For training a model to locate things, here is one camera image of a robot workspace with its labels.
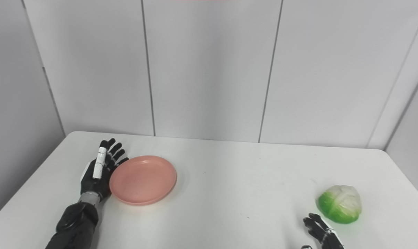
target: green cabbage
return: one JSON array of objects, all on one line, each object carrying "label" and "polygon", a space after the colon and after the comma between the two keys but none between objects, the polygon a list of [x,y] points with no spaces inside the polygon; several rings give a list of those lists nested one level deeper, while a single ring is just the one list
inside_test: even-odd
[{"label": "green cabbage", "polygon": [[361,199],[354,187],[335,185],[318,198],[318,208],[332,221],[348,224],[361,214]]}]

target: robotic hand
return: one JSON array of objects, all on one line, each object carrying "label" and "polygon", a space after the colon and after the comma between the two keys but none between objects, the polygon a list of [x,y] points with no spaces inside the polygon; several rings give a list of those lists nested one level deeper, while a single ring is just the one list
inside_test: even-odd
[{"label": "robotic hand", "polygon": [[111,194],[109,180],[114,170],[129,158],[117,160],[125,153],[115,139],[103,140],[98,156],[89,163],[81,180],[80,199],[67,207],[46,249],[88,249],[98,224],[96,205]]},{"label": "robotic hand", "polygon": [[[304,225],[309,229],[308,233],[321,244],[321,249],[344,249],[344,245],[341,243],[335,230],[321,216],[310,213],[309,217],[304,218],[303,221]],[[301,249],[312,249],[312,247],[303,246]]]}]

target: robot finger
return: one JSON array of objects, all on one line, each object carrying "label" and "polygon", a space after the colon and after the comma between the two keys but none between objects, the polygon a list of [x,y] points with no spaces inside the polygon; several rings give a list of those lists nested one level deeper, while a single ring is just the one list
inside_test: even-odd
[{"label": "robot finger", "polygon": [[106,167],[108,167],[109,169],[114,168],[117,160],[125,153],[126,151],[124,149],[119,150],[117,153],[115,153],[115,155],[113,155],[112,157],[108,154],[108,157],[110,159],[106,158]]},{"label": "robot finger", "polygon": [[326,232],[313,219],[304,218],[304,225],[309,229],[308,233],[318,241],[322,241]]},{"label": "robot finger", "polygon": [[111,173],[114,172],[114,170],[120,166],[120,164],[122,164],[123,162],[126,162],[129,158],[125,157],[123,158],[121,161],[119,161],[118,163],[115,163],[114,160],[112,160],[111,162],[109,162],[108,168],[111,171]]},{"label": "robot finger", "polygon": [[325,222],[319,214],[310,213],[309,217],[313,219],[316,223],[318,223],[324,229],[324,231],[331,229],[329,224],[327,224],[327,222]]},{"label": "robot finger", "polygon": [[121,147],[123,147],[123,145],[121,143],[117,143],[114,147],[111,148],[111,150],[109,151],[108,154],[110,154],[111,157],[113,157],[115,152],[117,152],[119,149],[121,149]]},{"label": "robot finger", "polygon": [[116,141],[115,141],[115,139],[113,137],[111,139],[109,139],[109,141],[108,141],[109,148],[111,148],[112,145],[114,145],[115,142]]},{"label": "robot finger", "polygon": [[115,167],[120,166],[123,162],[126,162],[128,159],[129,159],[128,157],[123,158],[121,161],[119,161],[119,162],[117,163],[117,166],[115,166]]},{"label": "robot finger", "polygon": [[119,150],[117,153],[115,153],[115,155],[112,157],[112,161],[116,162],[122,155],[125,154],[125,150],[121,149]]}]

